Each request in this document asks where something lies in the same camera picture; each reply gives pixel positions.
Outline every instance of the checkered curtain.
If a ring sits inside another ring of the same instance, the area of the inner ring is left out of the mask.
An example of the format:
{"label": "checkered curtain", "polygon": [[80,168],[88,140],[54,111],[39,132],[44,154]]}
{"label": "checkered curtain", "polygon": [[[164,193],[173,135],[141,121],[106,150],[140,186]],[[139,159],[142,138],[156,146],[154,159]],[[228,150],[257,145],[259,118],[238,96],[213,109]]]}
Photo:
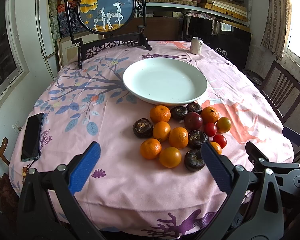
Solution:
{"label": "checkered curtain", "polygon": [[291,24],[290,0],[270,0],[262,45],[282,59]]}

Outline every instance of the circular black frame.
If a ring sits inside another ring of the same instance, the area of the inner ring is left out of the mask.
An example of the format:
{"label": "circular black frame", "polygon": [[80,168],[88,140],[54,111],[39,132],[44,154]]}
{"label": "circular black frame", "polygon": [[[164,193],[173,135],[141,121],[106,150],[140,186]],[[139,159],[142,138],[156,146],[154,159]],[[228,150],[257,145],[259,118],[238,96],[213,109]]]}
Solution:
{"label": "circular black frame", "polygon": [[77,6],[76,6],[76,13],[77,13],[77,17],[78,17],[78,20],[80,22],[80,24],[89,32],[91,33],[95,33],[95,34],[101,34],[101,35],[104,35],[104,34],[108,34],[108,33],[113,33],[117,30],[121,30],[122,28],[124,28],[130,21],[131,19],[134,17],[134,15],[136,14],[136,11],[137,11],[137,0],[133,0],[133,10],[132,10],[132,14],[130,15],[129,19],[125,22],[125,24],[122,26],[122,27],[119,27],[115,30],[112,30],[112,31],[108,31],[108,32],[99,32],[99,31],[95,31],[95,30],[92,30],[90,28],[88,28],[82,21],[81,19],[81,16],[80,16],[80,13],[79,13],[79,10],[80,10],[80,3],[81,3],[81,0],[78,0],[77,2]]}

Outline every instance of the white can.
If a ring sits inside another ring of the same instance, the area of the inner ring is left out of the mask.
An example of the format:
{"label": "white can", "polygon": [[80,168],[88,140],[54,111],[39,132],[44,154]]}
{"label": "white can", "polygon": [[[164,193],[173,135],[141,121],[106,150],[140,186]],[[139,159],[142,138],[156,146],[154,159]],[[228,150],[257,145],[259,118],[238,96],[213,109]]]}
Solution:
{"label": "white can", "polygon": [[199,55],[202,51],[203,41],[201,38],[193,37],[191,40],[190,53]]}

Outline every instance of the tablecloth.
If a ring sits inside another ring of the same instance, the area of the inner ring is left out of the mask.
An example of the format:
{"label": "tablecloth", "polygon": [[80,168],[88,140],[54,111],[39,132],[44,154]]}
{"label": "tablecloth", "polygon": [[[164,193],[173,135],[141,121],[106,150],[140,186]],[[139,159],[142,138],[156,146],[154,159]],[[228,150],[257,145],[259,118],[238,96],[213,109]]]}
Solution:
{"label": "tablecloth", "polygon": [[[82,154],[92,141],[101,145],[101,157],[81,192],[80,206],[97,228],[143,236],[177,238],[204,228],[226,195],[214,182],[207,167],[189,172],[183,162],[173,169],[139,153],[144,139],[132,131],[139,118],[149,118],[153,105],[130,94],[122,82],[124,70],[133,62],[168,57],[189,62],[209,82],[198,103],[214,106],[220,116],[231,119],[231,130],[222,154],[234,165],[252,169],[245,143],[253,142],[272,162],[292,162],[293,150],[282,135],[282,124],[271,106],[248,78],[208,46],[201,55],[190,54],[189,42],[152,41],[144,47],[116,46],[85,60],[77,70],[73,62],[43,92],[29,116],[44,112],[41,157],[32,167],[39,172],[54,170]],[[181,124],[170,121],[171,128]],[[23,126],[10,161],[9,176],[15,191],[22,188],[20,161],[25,133]],[[163,142],[162,148],[169,146]],[[181,150],[182,155],[189,150]],[[62,221],[66,217],[50,192]]]}

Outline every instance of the black phone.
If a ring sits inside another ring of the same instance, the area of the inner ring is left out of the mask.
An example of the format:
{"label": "black phone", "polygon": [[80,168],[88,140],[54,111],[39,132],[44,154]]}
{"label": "black phone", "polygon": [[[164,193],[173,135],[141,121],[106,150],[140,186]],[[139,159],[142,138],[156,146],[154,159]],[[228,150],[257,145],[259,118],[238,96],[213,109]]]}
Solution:
{"label": "black phone", "polygon": [[21,161],[27,162],[39,159],[40,136],[44,113],[36,114],[28,118],[25,137],[23,139]]}

